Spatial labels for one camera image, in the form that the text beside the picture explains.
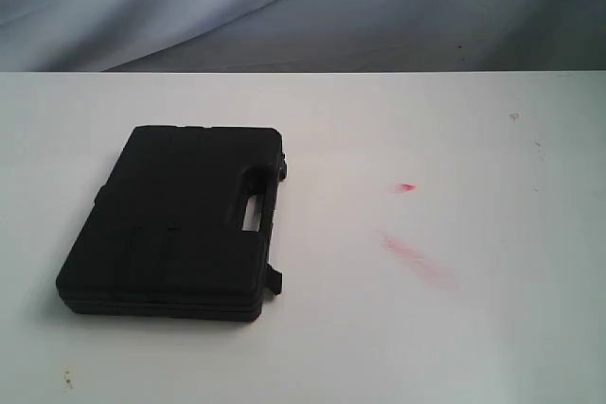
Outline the black plastic tool case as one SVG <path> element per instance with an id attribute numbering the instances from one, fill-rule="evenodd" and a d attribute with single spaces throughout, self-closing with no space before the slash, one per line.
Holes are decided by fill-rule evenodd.
<path id="1" fill-rule="evenodd" d="M 88 315 L 252 322 L 287 175 L 273 128 L 147 125 L 128 138 L 56 279 Z"/>

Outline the grey backdrop cloth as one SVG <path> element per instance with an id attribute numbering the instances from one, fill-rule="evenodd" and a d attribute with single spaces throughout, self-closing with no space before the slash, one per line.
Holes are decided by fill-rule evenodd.
<path id="1" fill-rule="evenodd" d="M 605 0 L 1 0 L 5 71 L 604 66 Z"/>

